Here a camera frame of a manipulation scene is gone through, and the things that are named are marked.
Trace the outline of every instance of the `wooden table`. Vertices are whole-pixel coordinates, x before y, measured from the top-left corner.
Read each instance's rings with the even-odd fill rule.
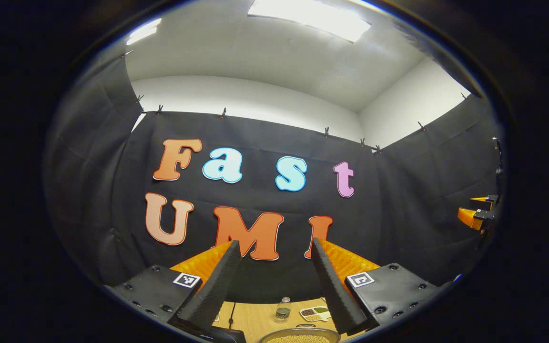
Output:
[[[276,307],[278,304],[247,304],[247,303],[237,303],[236,308],[234,309],[233,314],[233,326],[235,330],[242,330],[244,336],[247,340],[247,343],[258,343],[260,339],[271,332],[276,332],[278,330],[295,328],[298,324],[315,324],[317,328],[324,328],[336,331],[334,327],[334,322],[331,318],[327,322],[316,321],[308,322],[301,315],[300,310],[304,308],[314,307],[314,306],[327,306],[325,301],[321,298],[307,300],[305,302],[295,302],[291,303],[292,312],[289,314],[289,317],[283,322],[278,322],[275,319]],[[214,322],[213,326],[218,326],[221,328],[227,328],[229,326],[228,319],[230,319],[230,314],[233,310],[234,303],[224,302],[222,309],[220,310],[220,321]],[[349,339],[350,337],[358,336],[361,333],[354,334],[352,336],[347,336],[347,334],[342,334],[341,341]]]

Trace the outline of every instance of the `cable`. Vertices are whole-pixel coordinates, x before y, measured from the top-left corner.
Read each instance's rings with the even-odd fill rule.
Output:
[[[228,323],[230,323],[230,325],[228,326],[229,329],[232,329],[233,328],[233,314],[234,314],[234,308],[236,307],[236,302],[234,302],[234,306],[233,306],[233,311],[230,313],[230,319],[228,319]]]

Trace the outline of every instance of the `letter m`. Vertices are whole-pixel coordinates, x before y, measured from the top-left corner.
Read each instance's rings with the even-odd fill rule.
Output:
[[[276,252],[276,237],[279,225],[283,223],[282,215],[272,212],[262,213],[247,230],[238,209],[218,206],[213,213],[218,219],[216,247],[230,240],[238,241],[240,254],[244,257],[255,243],[255,249],[250,254],[251,258],[266,261],[279,258]]]

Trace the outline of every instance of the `black backdrop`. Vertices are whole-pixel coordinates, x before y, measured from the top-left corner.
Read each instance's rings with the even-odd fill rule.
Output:
[[[200,139],[203,147],[193,152],[189,166],[177,169],[174,182],[153,180],[159,168],[166,139]],[[209,152],[230,147],[243,156],[242,179],[234,184],[208,180],[202,167],[211,160]],[[276,164],[284,156],[303,158],[307,163],[306,184],[298,192],[280,191],[275,185]],[[355,194],[338,195],[337,174],[333,167],[348,162],[355,175],[350,184]],[[147,265],[175,265],[215,245],[218,219],[216,206],[231,206],[240,211],[247,228],[264,212],[283,215],[279,226],[276,261],[258,261],[246,255],[238,269],[229,300],[238,302],[278,302],[284,296],[297,301],[320,296],[312,262],[304,257],[311,242],[309,219],[317,215],[333,218],[327,239],[372,261],[377,258],[376,242],[381,232],[381,202],[372,152],[359,144],[325,138],[315,131],[261,120],[226,117],[204,113],[150,112],[132,132],[113,185],[114,227],[128,232]],[[161,226],[172,232],[175,199],[194,204],[189,213],[185,241],[169,246],[157,242],[145,228],[145,194],[154,192],[167,198]],[[105,263],[103,271],[122,271]],[[120,275],[106,282],[122,282]]]
[[[383,201],[380,264],[400,263],[436,285],[466,273],[480,239],[457,219],[469,199],[495,194],[501,128],[470,95],[442,117],[375,155]]]
[[[104,51],[61,102],[44,159],[44,184],[58,235],[85,272],[111,286],[153,263],[175,265],[215,244],[216,206],[237,208],[248,228],[263,212],[284,216],[277,233],[276,261],[246,256],[228,300],[276,302],[321,295],[309,259],[308,220],[333,218],[327,239],[375,263],[401,263],[442,284],[479,258],[478,235],[456,218],[470,197],[494,192],[497,135],[485,100],[469,96],[426,130],[372,154],[368,147],[320,132],[238,117],[154,111],[131,128],[141,112],[132,91],[124,46]],[[153,180],[166,139],[200,139],[187,169],[174,182]],[[243,155],[240,182],[208,180],[202,166],[215,148]],[[279,191],[276,162],[305,159],[306,185]],[[350,198],[338,195],[333,167],[354,170]],[[145,227],[147,192],[194,204],[183,244],[169,246]],[[161,225],[172,231],[166,206]]]

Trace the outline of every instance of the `metal bowl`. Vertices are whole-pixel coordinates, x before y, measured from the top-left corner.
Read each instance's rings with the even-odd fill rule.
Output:
[[[314,326],[313,324],[300,324],[298,326]],[[285,329],[285,330],[279,330],[276,332],[271,332],[267,334],[266,336],[262,337],[259,341],[259,343],[268,343],[271,339],[279,338],[279,337],[285,337],[285,336],[300,336],[300,335],[313,335],[313,336],[321,336],[325,337],[329,343],[338,343],[340,341],[340,335],[336,332],[328,329],[321,329],[321,328],[299,328],[296,326],[295,328],[291,329]]]

